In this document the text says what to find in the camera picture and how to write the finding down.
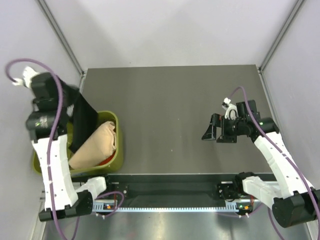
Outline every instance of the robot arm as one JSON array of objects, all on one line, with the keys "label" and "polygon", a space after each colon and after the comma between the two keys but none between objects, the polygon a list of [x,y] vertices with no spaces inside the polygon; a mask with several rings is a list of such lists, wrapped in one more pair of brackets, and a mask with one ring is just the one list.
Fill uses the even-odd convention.
[{"label": "robot arm", "polygon": [[[58,219],[91,214],[93,200],[106,190],[104,177],[89,179],[75,190],[67,156],[67,123],[73,123],[73,139],[69,149],[72,152],[86,141],[94,132],[98,114],[82,97],[81,93],[61,82],[63,88],[63,107],[50,150],[50,166],[47,162],[49,135],[57,114],[58,93],[50,73],[38,73],[26,67],[23,80],[16,85],[30,88],[35,95],[32,101],[33,112],[26,121],[31,143],[38,156],[45,189],[44,210],[39,213],[40,221],[52,220],[52,200],[50,184],[53,185],[55,209]],[[52,181],[49,181],[48,167],[51,168]]]},{"label": "robot arm", "polygon": [[[272,209],[277,222],[284,228],[315,220],[317,218],[315,208],[307,189],[297,171],[285,158],[289,157],[292,160],[277,125],[270,117],[260,117],[254,100],[248,101],[248,104],[259,126],[266,133],[266,136],[279,146],[282,153],[260,134],[248,113],[245,102],[237,103],[235,110],[228,98],[225,98],[222,103],[222,107],[226,110],[225,115],[215,113],[211,116],[209,128],[202,140],[236,143],[237,136],[247,135],[265,157],[277,180],[279,189],[265,183],[252,172],[242,172],[236,175],[232,181],[234,189],[237,189],[239,194],[252,195],[267,205]],[[221,128],[221,136],[218,138],[217,127]],[[315,190],[309,181],[306,182],[318,203],[320,190]]]}]

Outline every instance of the white wall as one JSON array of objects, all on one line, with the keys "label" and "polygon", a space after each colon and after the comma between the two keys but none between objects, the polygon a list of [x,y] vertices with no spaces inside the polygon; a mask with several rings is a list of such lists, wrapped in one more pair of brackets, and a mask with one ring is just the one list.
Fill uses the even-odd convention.
[{"label": "white wall", "polygon": [[83,68],[260,65],[295,0],[47,0]]},{"label": "white wall", "polygon": [[[43,185],[31,166],[32,146],[25,128],[33,96],[25,87],[10,83],[4,66],[15,58],[33,58],[48,64],[68,83],[78,85],[80,76],[35,0],[2,0],[0,9],[0,239],[25,240]],[[12,74],[20,77],[25,65],[16,66]]]},{"label": "white wall", "polygon": [[265,78],[286,145],[305,176],[320,188],[320,1],[306,1]]}]

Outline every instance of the purple cable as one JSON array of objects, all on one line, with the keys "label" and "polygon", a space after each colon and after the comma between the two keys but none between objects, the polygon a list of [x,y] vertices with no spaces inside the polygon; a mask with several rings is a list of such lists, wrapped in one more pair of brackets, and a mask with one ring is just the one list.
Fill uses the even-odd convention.
[{"label": "purple cable", "polygon": [[104,194],[102,194],[102,195],[100,195],[100,196],[98,196],[98,197],[96,198],[96,199],[102,199],[102,198],[107,197],[107,196],[110,196],[110,195],[112,195],[112,194],[119,194],[119,195],[121,195],[121,201],[120,201],[119,204],[116,205],[116,207],[114,208],[114,210],[113,210],[112,212],[110,212],[108,215],[104,215],[105,218],[108,218],[108,217],[110,217],[110,216],[112,216],[113,214],[116,213],[116,211],[118,210],[118,208],[120,208],[121,205],[122,205],[122,203],[124,202],[125,196],[124,196],[124,194],[123,194],[122,192],[120,192],[120,191],[110,191],[110,192],[104,193]]},{"label": "purple cable", "polygon": [[276,226],[276,224],[275,224],[275,222],[274,222],[274,220],[273,220],[273,218],[272,218],[272,216],[271,216],[271,210],[270,210],[270,208],[268,208],[268,215],[269,215],[269,219],[270,219],[270,222],[271,222],[271,224],[272,224],[272,227],[274,228],[274,230],[275,230],[276,233],[278,234],[279,238],[280,238],[281,240],[285,240],[285,238],[281,235],[279,229],[277,228],[277,226]]},{"label": "purple cable", "polygon": [[[275,149],[278,150],[279,153],[281,153],[284,158],[290,163],[290,165],[294,168],[294,170],[298,173],[299,177],[301,178],[307,192],[308,192],[308,195],[310,196],[310,199],[312,201],[312,205],[314,207],[314,210],[315,210],[315,213],[316,213],[316,217],[317,217],[317,220],[318,220],[318,226],[320,227],[320,211],[319,211],[319,208],[318,208],[318,205],[317,205],[317,201],[314,197],[314,195],[312,194],[311,192],[311,189],[307,183],[307,180],[305,178],[305,176],[303,175],[303,173],[300,171],[300,169],[296,166],[296,164],[288,157],[286,156],[285,154],[283,154],[283,151],[266,135],[266,133],[261,129],[261,127],[259,126],[259,124],[257,123],[256,119],[254,118],[252,112],[251,112],[251,109],[250,109],[250,106],[249,106],[249,103],[248,103],[248,98],[247,98],[247,94],[246,94],[246,91],[245,91],[245,88],[243,86],[238,86],[231,94],[230,96],[228,97],[229,99],[231,99],[231,97],[235,94],[235,92],[237,92],[239,89],[242,90],[243,92],[243,97],[244,97],[244,102],[245,102],[245,106],[246,106],[246,109],[248,110],[248,113],[254,123],[254,125],[256,126],[256,128],[259,130],[259,132],[261,133],[262,136],[265,137],[265,139],[267,139],[269,141],[269,143],[271,143]],[[274,230],[278,233],[278,229],[276,228],[275,225],[273,225],[274,227]]]},{"label": "purple cable", "polygon": [[[52,129],[50,132],[50,136],[49,136],[49,143],[48,143],[48,148],[47,148],[47,152],[46,152],[46,157],[47,157],[47,165],[48,165],[48,179],[50,182],[50,195],[51,195],[51,204],[52,204],[52,215],[53,215],[53,221],[56,227],[56,230],[58,231],[59,235],[61,236],[61,238],[63,240],[68,240],[66,238],[66,236],[64,235],[63,231],[61,230],[60,226],[59,226],[59,222],[58,222],[58,218],[57,218],[57,211],[56,211],[56,205],[55,205],[55,197],[54,197],[54,187],[53,187],[53,182],[52,182],[52,172],[51,172],[51,167],[50,167],[50,152],[51,152],[51,145],[54,139],[54,134],[55,131],[57,129],[57,125],[58,125],[58,121],[60,118],[60,114],[61,114],[61,110],[62,110],[62,106],[63,106],[63,90],[62,90],[62,86],[61,83],[59,81],[58,76],[54,73],[54,71],[49,68],[47,65],[43,64],[40,61],[37,60],[33,60],[30,58],[18,58],[15,60],[12,60],[10,62],[8,62],[5,66],[5,74],[6,76],[14,83],[16,83],[17,81],[13,79],[13,77],[10,76],[10,68],[12,67],[12,65],[16,64],[16,63],[21,63],[21,62],[29,62],[29,63],[34,63],[37,64],[39,66],[41,66],[42,68],[44,68],[45,70],[47,70],[53,77],[55,84],[56,84],[56,88],[58,90],[58,107],[57,107],[57,111],[56,111],[56,115],[55,115],[55,119],[52,125]],[[74,240],[77,234],[77,230],[78,230],[78,226],[79,226],[79,217],[76,220],[76,225],[75,225],[75,229],[74,229],[74,234],[72,236],[71,240]]]}]

